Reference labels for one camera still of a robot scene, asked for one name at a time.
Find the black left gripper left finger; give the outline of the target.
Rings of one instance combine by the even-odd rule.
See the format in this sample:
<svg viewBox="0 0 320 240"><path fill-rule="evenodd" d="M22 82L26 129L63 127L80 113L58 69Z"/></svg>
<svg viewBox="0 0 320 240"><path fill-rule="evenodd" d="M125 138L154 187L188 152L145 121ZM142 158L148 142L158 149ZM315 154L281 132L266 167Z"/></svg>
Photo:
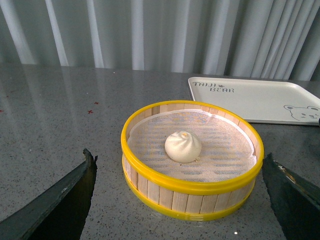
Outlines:
<svg viewBox="0 0 320 240"><path fill-rule="evenodd" d="M97 157L84 162L0 223L2 240L78 240L88 216L97 176Z"/></svg>

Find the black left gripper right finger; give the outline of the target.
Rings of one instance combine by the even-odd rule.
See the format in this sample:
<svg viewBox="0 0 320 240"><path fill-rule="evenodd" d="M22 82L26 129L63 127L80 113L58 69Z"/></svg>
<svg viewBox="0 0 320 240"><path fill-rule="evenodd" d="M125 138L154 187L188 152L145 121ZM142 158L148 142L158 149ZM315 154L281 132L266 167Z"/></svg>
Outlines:
<svg viewBox="0 0 320 240"><path fill-rule="evenodd" d="M275 161L269 153L262 175L271 208L288 240L320 238L320 188Z"/></svg>

